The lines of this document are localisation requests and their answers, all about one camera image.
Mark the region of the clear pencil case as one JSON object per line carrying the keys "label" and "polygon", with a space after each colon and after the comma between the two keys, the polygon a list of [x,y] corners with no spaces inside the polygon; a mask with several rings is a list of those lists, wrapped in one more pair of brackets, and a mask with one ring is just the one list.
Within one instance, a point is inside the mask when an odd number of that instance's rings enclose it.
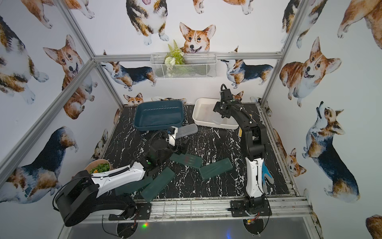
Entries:
{"label": "clear pencil case", "polygon": [[182,127],[175,128],[175,139],[182,138],[198,132],[198,126],[193,124],[188,124]]}

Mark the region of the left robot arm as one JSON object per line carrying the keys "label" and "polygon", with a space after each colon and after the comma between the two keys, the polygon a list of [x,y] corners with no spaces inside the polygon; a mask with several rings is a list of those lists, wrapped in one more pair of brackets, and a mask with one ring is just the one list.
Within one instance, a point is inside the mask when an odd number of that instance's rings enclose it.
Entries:
{"label": "left robot arm", "polygon": [[129,193],[118,195],[113,190],[124,185],[136,185],[145,179],[152,180],[160,167],[173,154],[186,153],[189,141],[170,143],[161,137],[149,146],[144,157],[129,165],[105,173],[77,173],[57,192],[53,207],[66,227],[72,227],[89,216],[112,214],[130,219],[137,213],[136,203]]}

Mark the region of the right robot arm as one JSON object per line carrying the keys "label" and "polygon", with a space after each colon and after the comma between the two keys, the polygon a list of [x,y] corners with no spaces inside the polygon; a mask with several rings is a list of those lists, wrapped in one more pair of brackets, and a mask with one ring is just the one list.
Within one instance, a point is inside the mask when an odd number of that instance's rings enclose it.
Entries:
{"label": "right robot arm", "polygon": [[257,123],[245,110],[244,105],[234,99],[225,84],[220,88],[220,100],[213,109],[222,118],[233,117],[242,130],[240,148],[247,165],[247,184],[244,205],[240,210],[253,215],[265,207],[265,194],[262,183],[262,166],[266,156],[267,130]]}

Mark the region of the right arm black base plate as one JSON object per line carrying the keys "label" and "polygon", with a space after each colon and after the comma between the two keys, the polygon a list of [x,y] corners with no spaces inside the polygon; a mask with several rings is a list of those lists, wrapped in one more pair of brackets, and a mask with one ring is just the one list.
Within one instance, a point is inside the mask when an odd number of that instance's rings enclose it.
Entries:
{"label": "right arm black base plate", "polygon": [[255,217],[260,216],[271,216],[272,211],[267,200],[263,202],[257,202],[254,206],[247,204],[244,200],[234,200],[230,201],[230,207],[227,209],[232,217]]}

